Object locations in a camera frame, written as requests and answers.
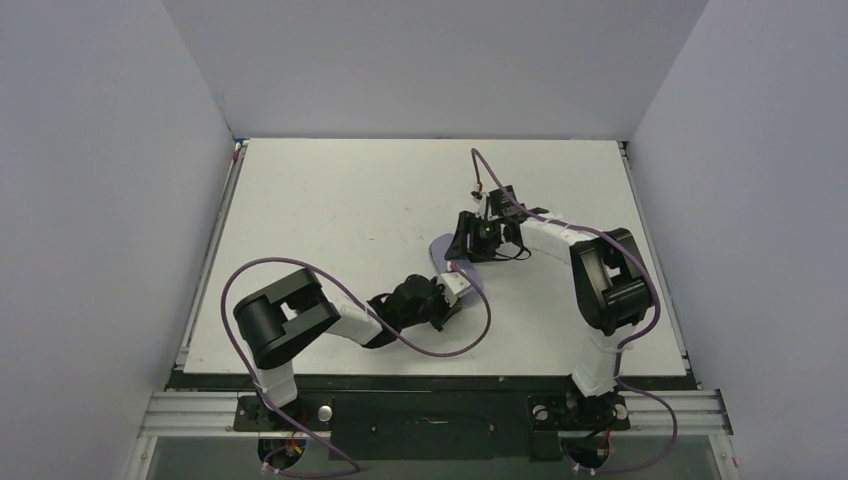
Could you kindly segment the lilac umbrella case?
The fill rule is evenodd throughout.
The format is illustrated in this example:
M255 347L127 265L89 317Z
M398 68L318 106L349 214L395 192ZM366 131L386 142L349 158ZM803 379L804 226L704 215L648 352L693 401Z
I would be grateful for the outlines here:
M472 295L478 295L478 287L483 286L483 280L479 272L474 268L469 260L451 260L444 259L444 254L452 240L452 234L443 234L432 240L428 247L428 253L431 265L436 272L436 282L438 285L438 275L449 271L462 271L463 275L471 282L475 289L473 294L469 294L465 298L470 298Z

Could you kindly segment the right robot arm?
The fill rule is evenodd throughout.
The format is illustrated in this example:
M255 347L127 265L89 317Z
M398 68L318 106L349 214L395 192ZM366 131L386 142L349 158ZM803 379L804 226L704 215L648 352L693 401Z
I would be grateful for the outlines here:
M509 243L520 253L541 253L572 271L577 308L587 326L572 381L585 398L613 392L623 342L631 337L658 294L632 233L625 228L588 231L544 208L517 204L511 187L472 194L475 212L462 211L452 233L429 245L439 273L494 262Z

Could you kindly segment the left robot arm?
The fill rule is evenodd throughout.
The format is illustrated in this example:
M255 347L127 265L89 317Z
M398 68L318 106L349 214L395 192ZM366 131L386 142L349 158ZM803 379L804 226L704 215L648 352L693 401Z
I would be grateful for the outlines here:
M379 349L413 326L428 324L440 331L471 291L471 283L457 272L432 278L414 274L359 307L331 302L315 273L303 268L243 298L233 314L266 403L284 407L298 397L292 361L319 336Z

